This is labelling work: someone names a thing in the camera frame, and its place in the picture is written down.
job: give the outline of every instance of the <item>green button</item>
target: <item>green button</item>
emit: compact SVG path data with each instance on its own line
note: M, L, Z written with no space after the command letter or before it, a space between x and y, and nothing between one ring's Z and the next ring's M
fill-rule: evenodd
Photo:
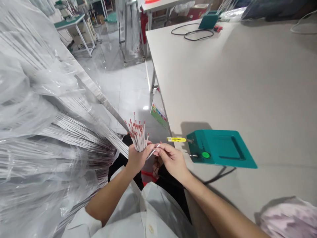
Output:
M206 159L210 158L210 154L208 152L203 152L201 155Z

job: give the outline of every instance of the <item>yellow connector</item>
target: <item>yellow connector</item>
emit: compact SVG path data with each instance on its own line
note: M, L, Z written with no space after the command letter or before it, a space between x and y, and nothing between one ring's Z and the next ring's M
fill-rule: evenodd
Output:
M185 138L176 138L176 137L167 137L168 142L186 142L187 139Z

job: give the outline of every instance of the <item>green table top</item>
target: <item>green table top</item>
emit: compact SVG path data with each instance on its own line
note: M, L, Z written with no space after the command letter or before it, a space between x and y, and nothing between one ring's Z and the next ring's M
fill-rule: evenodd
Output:
M58 28L61 28L61 27L65 27L67 25L73 25L73 24L75 24L76 21L78 21L78 19L80 19L84 15L85 14L80 14L79 16L75 17L74 20L72 20L72 21L66 21L66 20L59 21L57 23L54 23L54 26L55 26L56 29L58 29Z

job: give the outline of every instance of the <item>yellow probe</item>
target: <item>yellow probe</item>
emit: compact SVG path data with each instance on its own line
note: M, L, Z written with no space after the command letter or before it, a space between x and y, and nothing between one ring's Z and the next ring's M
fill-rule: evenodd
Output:
M166 139L168 142L189 142L189 143L193 142L193 140L189 140L186 138L167 137Z

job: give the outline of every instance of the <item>black pants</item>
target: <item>black pants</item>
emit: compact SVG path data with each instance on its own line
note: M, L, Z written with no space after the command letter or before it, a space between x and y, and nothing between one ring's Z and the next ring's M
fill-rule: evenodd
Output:
M131 140L131 137L129 135L126 135L125 137L123 137L123 143L127 146L130 146L133 142ZM121 166L126 166L127 163L128 159L120 153L115 162L109 167L108 182L110 181L111 176ZM172 175L170 175L170 173L165 168L165 165L162 165L159 168L158 175L159 179L156 181L156 184L166 190L176 200L176 202L179 204L179 206L182 208L183 212L187 216L188 220L191 222L183 186ZM142 191L144 186L142 182L141 171L133 178L133 180Z

